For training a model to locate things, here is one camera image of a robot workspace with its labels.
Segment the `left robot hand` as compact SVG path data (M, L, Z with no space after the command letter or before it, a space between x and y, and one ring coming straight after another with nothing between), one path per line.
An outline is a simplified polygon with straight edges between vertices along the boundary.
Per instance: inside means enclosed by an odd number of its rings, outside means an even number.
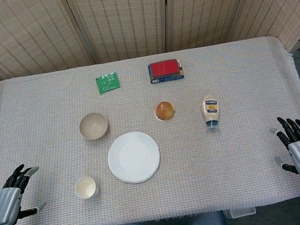
M28 210L21 209L21 199L29 183L30 177L38 171L39 167L24 168L18 166L0 189L0 225L15 225L18 219L35 215L42 211L47 202Z

